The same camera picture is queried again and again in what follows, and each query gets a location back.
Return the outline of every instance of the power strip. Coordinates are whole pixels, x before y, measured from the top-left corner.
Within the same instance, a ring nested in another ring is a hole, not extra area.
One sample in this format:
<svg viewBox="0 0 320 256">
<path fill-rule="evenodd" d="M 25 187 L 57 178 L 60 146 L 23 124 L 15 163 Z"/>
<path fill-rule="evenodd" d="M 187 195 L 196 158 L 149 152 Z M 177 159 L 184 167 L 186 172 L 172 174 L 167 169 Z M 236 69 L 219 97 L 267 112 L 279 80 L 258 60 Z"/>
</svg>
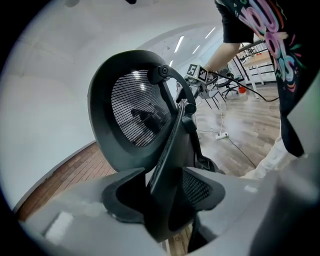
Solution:
<svg viewBox="0 0 320 256">
<path fill-rule="evenodd" d="M 224 139 L 224 138 L 227 138 L 229 136 L 229 133 L 227 133 L 226 131 L 225 132 L 222 132 L 221 134 L 217 134 L 215 136 L 215 139 L 216 140 L 221 140 L 221 139 Z"/>
</svg>

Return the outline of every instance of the red object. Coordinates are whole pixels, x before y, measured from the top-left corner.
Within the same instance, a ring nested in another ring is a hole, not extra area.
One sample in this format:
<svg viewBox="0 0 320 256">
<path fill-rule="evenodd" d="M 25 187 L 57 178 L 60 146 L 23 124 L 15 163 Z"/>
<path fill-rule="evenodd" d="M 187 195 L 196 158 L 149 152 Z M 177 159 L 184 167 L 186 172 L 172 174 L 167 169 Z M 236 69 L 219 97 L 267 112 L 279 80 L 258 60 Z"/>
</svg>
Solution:
<svg viewBox="0 0 320 256">
<path fill-rule="evenodd" d="M 240 94 L 244 94 L 246 92 L 246 88 L 244 88 L 243 86 L 239 86 L 239 93 Z"/>
</svg>

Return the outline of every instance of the cable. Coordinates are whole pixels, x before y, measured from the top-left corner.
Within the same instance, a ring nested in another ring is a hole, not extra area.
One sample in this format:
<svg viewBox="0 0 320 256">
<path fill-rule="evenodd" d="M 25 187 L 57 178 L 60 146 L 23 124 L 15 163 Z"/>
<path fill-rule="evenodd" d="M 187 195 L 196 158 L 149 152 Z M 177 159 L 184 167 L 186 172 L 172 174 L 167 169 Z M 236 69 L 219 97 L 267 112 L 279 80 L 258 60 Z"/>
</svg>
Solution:
<svg viewBox="0 0 320 256">
<path fill-rule="evenodd" d="M 250 163 L 254 166 L 254 168 L 257 168 L 257 166 L 250 160 L 250 158 L 247 157 L 247 155 L 246 155 L 236 144 L 234 144 L 229 137 L 227 137 L 227 138 L 228 138 L 228 140 L 229 140 L 238 150 L 240 150 L 240 152 L 241 152 L 242 154 L 244 154 L 244 156 L 250 161 Z"/>
<path fill-rule="evenodd" d="M 218 133 L 218 134 L 221 134 L 222 126 L 224 125 L 224 119 L 222 118 L 222 114 L 223 114 L 224 112 L 222 111 L 222 108 L 221 108 L 221 102 L 220 102 L 220 110 L 221 110 L 221 116 L 220 116 L 220 118 L 221 118 L 221 120 L 222 120 L 222 123 L 221 123 L 221 127 L 220 127 L 220 133 Z"/>
<path fill-rule="evenodd" d="M 200 134 L 210 134 L 212 135 L 212 137 L 214 138 L 214 133 L 217 133 L 218 135 L 221 134 L 222 132 L 222 126 L 224 125 L 224 119 L 222 118 L 223 115 L 223 110 L 221 108 L 221 102 L 220 102 L 220 110 L 221 110 L 221 116 L 220 118 L 222 119 L 222 123 L 221 123 L 221 127 L 220 127 L 220 132 L 215 131 L 214 128 L 210 128 L 209 130 L 199 130 L 197 129 L 196 131 L 199 132 Z M 250 163 L 254 166 L 254 168 L 257 168 L 257 166 L 250 160 L 250 158 L 236 145 L 233 143 L 233 141 L 229 138 L 229 136 L 227 137 L 228 140 L 250 161 Z"/>
<path fill-rule="evenodd" d="M 237 80 L 234 80 L 233 78 L 224 76 L 224 75 L 222 75 L 222 74 L 218 74 L 218 73 L 216 73 L 216 72 L 211 72 L 211 71 L 210 71 L 210 73 L 213 73 L 213 74 L 215 74 L 215 75 L 217 75 L 217 76 L 219 76 L 219 77 L 225 78 L 225 79 L 229 79 L 229 80 L 237 83 L 238 85 L 240 85 L 240 86 L 242 86 L 242 87 L 244 87 L 244 88 L 247 88 L 249 91 L 254 92 L 255 94 L 258 94 L 265 102 L 274 102 L 274 101 L 276 101 L 277 99 L 279 99 L 279 97 L 274 98 L 274 99 L 270 99 L 270 100 L 265 99 L 265 97 L 263 97 L 260 93 L 258 93 L 258 92 L 256 92 L 255 90 L 252 90 L 252 89 L 250 89 L 249 87 L 247 87 L 247 86 L 239 83 Z"/>
<path fill-rule="evenodd" d="M 214 133 L 217 133 L 217 134 L 219 133 L 218 131 L 215 131 L 214 128 L 210 128 L 209 130 L 199 130 L 199 129 L 197 129 L 196 131 L 199 132 L 200 134 L 211 134 L 212 137 L 214 137 Z"/>
</svg>

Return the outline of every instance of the ceiling light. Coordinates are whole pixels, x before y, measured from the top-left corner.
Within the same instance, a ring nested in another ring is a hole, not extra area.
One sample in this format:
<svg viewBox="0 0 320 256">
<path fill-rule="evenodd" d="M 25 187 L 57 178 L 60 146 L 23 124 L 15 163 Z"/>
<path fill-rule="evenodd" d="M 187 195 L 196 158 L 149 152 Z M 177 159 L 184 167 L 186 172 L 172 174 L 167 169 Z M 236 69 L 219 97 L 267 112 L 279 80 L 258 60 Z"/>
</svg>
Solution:
<svg viewBox="0 0 320 256">
<path fill-rule="evenodd" d="M 194 53 L 196 52 L 196 50 L 198 50 L 199 47 L 200 47 L 200 45 L 198 45 L 198 46 L 195 48 L 195 50 L 193 51 L 192 54 L 194 54 Z"/>
<path fill-rule="evenodd" d="M 205 37 L 204 39 L 206 39 L 206 38 L 211 34 L 211 32 L 215 30 L 215 28 L 216 28 L 216 27 L 214 27 L 214 28 L 209 32 L 209 34 L 206 35 L 206 37 Z"/>
<path fill-rule="evenodd" d="M 175 50 L 174 50 L 175 53 L 178 51 L 179 46 L 180 46 L 180 44 L 181 44 L 181 42 L 182 42 L 182 39 L 184 39 L 184 37 L 185 37 L 184 35 L 182 35 L 182 36 L 180 37 L 179 42 L 178 42 L 178 44 L 176 45 L 176 48 L 175 48 Z"/>
</svg>

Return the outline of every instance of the white wall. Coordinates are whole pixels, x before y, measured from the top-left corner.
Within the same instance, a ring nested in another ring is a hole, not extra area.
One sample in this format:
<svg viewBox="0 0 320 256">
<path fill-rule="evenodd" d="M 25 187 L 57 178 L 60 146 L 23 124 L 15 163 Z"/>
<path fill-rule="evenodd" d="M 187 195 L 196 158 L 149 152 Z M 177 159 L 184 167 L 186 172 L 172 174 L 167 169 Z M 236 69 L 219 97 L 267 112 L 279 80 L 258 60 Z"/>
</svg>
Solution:
<svg viewBox="0 0 320 256">
<path fill-rule="evenodd" d="M 11 209 L 94 140 L 87 93 L 110 56 L 194 24 L 220 22 L 212 0 L 51 3 L 12 50 L 0 81 L 0 184 Z"/>
</svg>

